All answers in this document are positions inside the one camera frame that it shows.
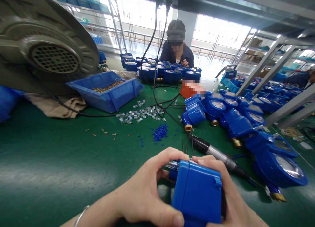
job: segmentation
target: black cable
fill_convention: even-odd
[[[150,40],[150,42],[149,42],[149,44],[148,44],[148,47],[147,47],[147,49],[146,49],[145,52],[144,52],[144,55],[143,55],[143,57],[142,57],[142,59],[141,59],[141,64],[140,64],[142,76],[144,77],[145,81],[147,82],[147,84],[150,86],[151,89],[152,89],[152,87],[151,87],[151,85],[149,84],[147,78],[145,77],[145,75],[144,75],[144,73],[143,73],[143,70],[142,70],[142,63],[143,63],[143,59],[144,59],[144,57],[145,57],[145,55],[146,55],[146,53],[147,53],[149,47],[151,46],[152,40],[153,40],[154,35],[155,35],[155,31],[156,31],[156,29],[157,29],[157,22],[158,22],[158,21],[157,21],[157,15],[158,15],[158,14],[157,14],[157,13],[158,13],[157,8],[158,8],[158,6],[159,6],[159,4],[156,3],[156,4],[155,4],[155,26],[154,26],[153,34],[152,34],[151,40]]]

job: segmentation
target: metal shelving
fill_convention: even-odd
[[[86,25],[82,24],[83,27],[85,27],[85,29],[87,29],[88,32],[91,32],[90,29],[92,29],[92,30],[99,31],[99,33],[107,32],[108,33],[107,36],[109,36],[109,37],[110,37],[110,34],[114,35],[115,41],[117,43],[117,46],[115,46],[114,44],[111,45],[111,44],[106,44],[106,43],[97,44],[97,47],[98,47],[99,50],[106,50],[106,49],[110,48],[110,49],[119,50],[120,53],[122,53],[122,50],[127,52],[117,0],[108,0],[110,12],[95,10],[95,9],[92,9],[92,8],[82,7],[82,6],[78,6],[78,5],[74,5],[74,4],[70,4],[70,3],[65,3],[65,2],[59,2],[57,0],[54,0],[54,1],[56,1],[60,5],[64,6],[65,9],[68,10],[68,11],[69,11],[69,9],[67,9],[66,7],[69,7],[70,8],[69,12],[72,15],[74,15],[74,16],[76,16],[75,15],[76,11],[74,10],[74,8],[79,9],[79,10],[84,10],[84,11],[91,12],[90,14],[86,14],[86,13],[80,12],[80,14],[81,15],[85,15],[86,14],[88,16],[96,17],[98,24],[101,25],[103,28],[99,28],[99,27],[93,26],[93,24],[86,24]],[[104,19],[104,16],[101,17],[100,15],[110,16],[111,20],[113,22],[114,28],[106,26],[106,24],[104,24],[103,21],[102,21],[102,19]],[[118,29],[117,25],[116,25],[117,19],[118,19],[118,22],[119,22],[119,25],[120,25],[120,29]]]

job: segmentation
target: water meter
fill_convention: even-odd
[[[253,127],[250,121],[236,109],[225,112],[220,118],[220,124],[228,131],[229,137],[236,148],[241,148],[240,138],[244,139],[262,130],[262,126]]]
[[[193,80],[194,82],[200,82],[201,73],[198,71],[186,71],[185,79],[186,80]]]
[[[269,187],[273,199],[285,201],[278,187],[307,185],[305,173],[294,161],[298,154],[285,139],[258,132],[246,140],[246,147],[255,155],[254,170]]]
[[[182,78],[182,72],[178,70],[168,70],[165,66],[163,81],[166,83],[178,83]]]
[[[171,161],[169,179],[176,181],[172,207],[181,211],[185,226],[205,227],[207,223],[221,223],[222,177],[220,172],[200,166],[193,161]]]
[[[201,97],[190,97],[185,100],[185,105],[182,120],[185,124],[185,131],[192,131],[192,124],[197,125],[206,120],[206,109],[201,102]]]
[[[136,57],[136,62],[137,62],[137,66],[139,67],[139,66],[141,66],[141,61],[142,61],[142,57]],[[142,63],[147,63],[147,61],[148,61],[148,58],[143,58],[143,61],[142,61]]]
[[[206,98],[203,100],[203,103],[206,107],[206,117],[211,120],[211,125],[217,126],[218,121],[221,115],[226,110],[226,107],[223,103],[224,97],[219,93],[211,93],[207,91]]]

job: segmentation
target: blue plastic housing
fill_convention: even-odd
[[[222,177],[215,170],[180,161],[172,206],[184,215],[186,227],[221,223]]]
[[[99,93],[92,88],[105,88],[116,81],[125,81],[105,92]],[[77,90],[84,100],[93,107],[113,113],[137,97],[144,86],[136,79],[124,80],[112,71],[66,83]]]
[[[200,97],[190,97],[185,100],[185,104],[187,107],[187,115],[194,125],[206,120],[206,109],[204,108]]]
[[[236,109],[227,111],[222,117],[227,122],[229,129],[234,135],[233,137],[241,138],[257,133],[248,119],[242,116]]]

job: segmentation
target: shelf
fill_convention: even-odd
[[[105,14],[105,15],[110,15],[111,16],[110,13],[107,13],[107,12],[104,12],[104,11],[100,11],[100,10],[95,10],[95,9],[91,9],[91,8],[87,8],[87,7],[77,6],[77,5],[66,3],[66,2],[58,2],[58,3],[60,5],[63,5],[63,6],[75,7],[75,8],[81,9],[81,10],[87,10],[87,11],[90,11],[90,12],[95,12],[95,13]]]

